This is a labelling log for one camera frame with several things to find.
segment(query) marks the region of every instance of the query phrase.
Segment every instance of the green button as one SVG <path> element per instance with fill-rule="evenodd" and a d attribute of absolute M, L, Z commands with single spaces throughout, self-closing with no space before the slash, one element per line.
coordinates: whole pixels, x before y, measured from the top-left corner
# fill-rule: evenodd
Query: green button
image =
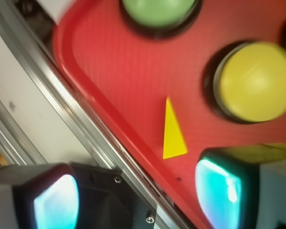
<path fill-rule="evenodd" d="M 181 24 L 193 11 L 196 0 L 123 0 L 137 23 L 154 28 Z"/>

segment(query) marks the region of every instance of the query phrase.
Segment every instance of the yellow triangle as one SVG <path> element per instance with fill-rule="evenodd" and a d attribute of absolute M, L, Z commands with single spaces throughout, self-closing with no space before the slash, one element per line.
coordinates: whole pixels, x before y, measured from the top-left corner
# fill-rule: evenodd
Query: yellow triangle
<path fill-rule="evenodd" d="M 170 98 L 166 99 L 163 159 L 187 153 L 184 137 L 181 133 Z"/>

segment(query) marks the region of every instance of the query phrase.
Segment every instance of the yellow button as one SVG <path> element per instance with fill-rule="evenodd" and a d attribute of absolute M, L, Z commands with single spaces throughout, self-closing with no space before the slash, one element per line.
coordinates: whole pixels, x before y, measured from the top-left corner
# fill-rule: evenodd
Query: yellow button
<path fill-rule="evenodd" d="M 286 112 L 286 51 L 254 42 L 224 64 L 218 92 L 225 108 L 248 122 L 275 119 Z"/>

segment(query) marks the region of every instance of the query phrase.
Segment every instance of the red surface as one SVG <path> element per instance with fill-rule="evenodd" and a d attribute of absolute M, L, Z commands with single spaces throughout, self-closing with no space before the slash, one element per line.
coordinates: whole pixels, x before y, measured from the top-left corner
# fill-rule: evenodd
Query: red surface
<path fill-rule="evenodd" d="M 54 52 L 66 79 L 133 157 L 196 226 L 208 228 L 194 186 L 200 153 L 213 146 L 286 143 L 286 114 L 254 125 L 216 116 L 203 96 L 203 71 L 230 43 L 278 43 L 285 21 L 286 0 L 204 0 L 189 30 L 153 41 L 124 23 L 117 0 L 78 0 L 57 28 Z M 189 152 L 162 160 L 167 96 Z"/>

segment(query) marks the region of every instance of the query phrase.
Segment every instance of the glowing cyan lens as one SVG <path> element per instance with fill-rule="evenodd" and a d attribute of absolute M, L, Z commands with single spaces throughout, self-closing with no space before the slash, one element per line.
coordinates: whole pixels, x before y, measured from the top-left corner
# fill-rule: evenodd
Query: glowing cyan lens
<path fill-rule="evenodd" d="M 79 192 L 76 180 L 63 175 L 34 199 L 38 229 L 73 229 L 79 213 Z"/>
<path fill-rule="evenodd" d="M 196 166 L 196 192 L 202 211 L 213 228 L 238 228 L 241 179 L 213 162 L 202 159 Z"/>

